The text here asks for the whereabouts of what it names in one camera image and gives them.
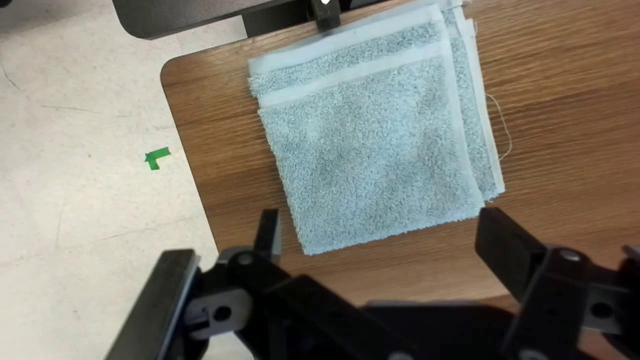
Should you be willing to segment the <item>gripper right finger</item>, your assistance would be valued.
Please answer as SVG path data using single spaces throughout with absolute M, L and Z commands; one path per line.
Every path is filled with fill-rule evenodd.
M 593 330 L 640 360 L 640 246 L 622 248 L 618 269 L 569 247 L 548 246 L 498 207 L 478 214 L 477 255 L 519 303 L 502 342 L 506 360 L 578 360 Z

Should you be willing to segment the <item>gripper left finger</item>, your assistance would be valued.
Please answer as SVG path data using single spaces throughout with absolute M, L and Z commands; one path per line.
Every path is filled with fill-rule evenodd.
M 255 360 L 417 360 L 416 347 L 281 255 L 278 209 L 260 215 L 253 245 L 222 251 L 183 311 L 189 336 L 234 333 Z

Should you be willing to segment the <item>light blue folded towel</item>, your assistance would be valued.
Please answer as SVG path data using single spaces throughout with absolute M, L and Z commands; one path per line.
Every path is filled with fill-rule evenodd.
M 305 255 L 475 217 L 505 191 L 464 0 L 414 0 L 248 60 Z

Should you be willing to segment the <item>dark grey bar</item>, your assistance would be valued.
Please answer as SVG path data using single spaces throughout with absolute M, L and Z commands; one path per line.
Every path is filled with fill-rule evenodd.
M 197 360 L 204 353 L 183 326 L 199 260 L 193 249 L 161 253 L 104 360 Z

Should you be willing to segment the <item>green tape mark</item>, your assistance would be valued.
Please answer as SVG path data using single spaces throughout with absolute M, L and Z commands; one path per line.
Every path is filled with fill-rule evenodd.
M 158 149 L 153 150 L 151 152 L 147 152 L 144 155 L 144 162 L 147 163 L 147 165 L 149 166 L 149 169 L 151 171 L 157 171 L 157 170 L 160 169 L 160 166 L 158 164 L 158 159 L 164 158 L 164 157 L 169 157 L 169 155 L 171 155 L 169 147 L 168 146 L 164 146 L 162 148 L 158 148 Z

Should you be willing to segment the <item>black clamp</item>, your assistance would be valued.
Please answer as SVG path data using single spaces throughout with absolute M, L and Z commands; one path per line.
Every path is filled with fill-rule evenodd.
M 341 6 L 339 0 L 308 0 L 311 18 L 320 33 L 331 31 L 341 25 Z

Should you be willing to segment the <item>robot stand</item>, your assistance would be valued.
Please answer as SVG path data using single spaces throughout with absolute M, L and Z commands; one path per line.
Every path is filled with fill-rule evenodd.
M 112 0 L 122 28 L 153 40 L 240 16 L 249 38 L 309 22 L 311 0 Z

